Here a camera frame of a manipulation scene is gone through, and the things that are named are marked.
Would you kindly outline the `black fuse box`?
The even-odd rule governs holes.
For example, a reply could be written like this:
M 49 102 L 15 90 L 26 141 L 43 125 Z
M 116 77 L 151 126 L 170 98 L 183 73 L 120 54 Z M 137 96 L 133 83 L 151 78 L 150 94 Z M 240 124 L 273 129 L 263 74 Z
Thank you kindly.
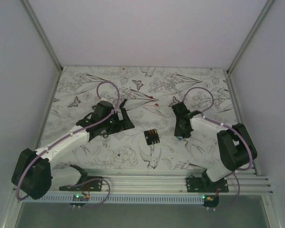
M 150 131 L 150 130 L 144 131 L 144 137 L 146 139 L 147 145 L 153 145 L 153 144 L 159 143 L 160 139 L 159 139 L 158 133 L 154 132 L 153 134 L 152 133 L 149 134 L 148 131 Z

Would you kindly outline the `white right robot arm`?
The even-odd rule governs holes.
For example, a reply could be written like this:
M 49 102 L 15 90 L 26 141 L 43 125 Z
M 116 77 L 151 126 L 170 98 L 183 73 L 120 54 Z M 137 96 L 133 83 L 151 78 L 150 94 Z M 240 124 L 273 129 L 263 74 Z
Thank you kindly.
M 220 179 L 242 166 L 252 166 L 257 151 L 243 124 L 228 126 L 215 122 L 200 111 L 191 112 L 183 102 L 171 108 L 176 117 L 174 136 L 187 139 L 193 131 L 199 131 L 218 142 L 219 160 L 204 172 L 206 177 L 201 180 L 204 191 L 212 192 Z

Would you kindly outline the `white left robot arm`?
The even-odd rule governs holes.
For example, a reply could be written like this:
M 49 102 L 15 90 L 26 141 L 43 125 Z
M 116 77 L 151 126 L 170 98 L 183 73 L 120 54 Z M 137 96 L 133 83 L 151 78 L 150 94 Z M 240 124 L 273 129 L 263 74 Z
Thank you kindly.
M 17 161 L 11 182 L 17 187 L 16 197 L 24 200 L 20 192 L 26 193 L 34 200 L 43 197 L 49 190 L 74 188 L 77 191 L 87 187 L 87 173 L 76 165 L 64 169 L 55 166 L 78 147 L 92 141 L 98 136 L 109 136 L 133 129 L 125 108 L 120 108 L 122 118 L 108 101 L 100 101 L 94 110 L 79 120 L 64 136 L 50 145 L 31 150 L 23 150 Z

